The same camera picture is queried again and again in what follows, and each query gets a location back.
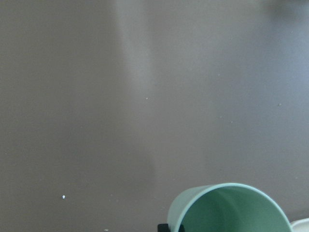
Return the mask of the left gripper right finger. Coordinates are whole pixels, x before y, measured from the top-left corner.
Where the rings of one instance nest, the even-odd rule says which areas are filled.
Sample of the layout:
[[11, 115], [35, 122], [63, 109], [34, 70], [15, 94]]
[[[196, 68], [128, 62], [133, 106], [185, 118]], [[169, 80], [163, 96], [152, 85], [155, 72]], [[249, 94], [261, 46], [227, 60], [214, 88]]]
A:
[[185, 232], [185, 228], [184, 228], [183, 225], [181, 225], [181, 226], [179, 227], [179, 232]]

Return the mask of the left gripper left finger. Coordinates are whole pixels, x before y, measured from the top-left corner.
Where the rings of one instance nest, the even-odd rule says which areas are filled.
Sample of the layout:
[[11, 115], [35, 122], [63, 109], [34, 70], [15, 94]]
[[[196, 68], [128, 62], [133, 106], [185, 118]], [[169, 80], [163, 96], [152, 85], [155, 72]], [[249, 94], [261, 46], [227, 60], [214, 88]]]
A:
[[169, 232], [169, 225], [168, 224], [158, 224], [157, 225], [157, 232]]

